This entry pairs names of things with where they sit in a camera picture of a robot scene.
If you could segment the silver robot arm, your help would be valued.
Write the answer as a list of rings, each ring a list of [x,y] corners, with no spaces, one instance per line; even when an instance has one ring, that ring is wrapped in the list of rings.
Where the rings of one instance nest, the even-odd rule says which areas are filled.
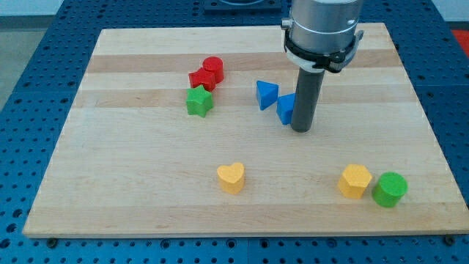
[[[343,50],[355,38],[362,6],[363,0],[293,0],[289,38],[316,54]]]

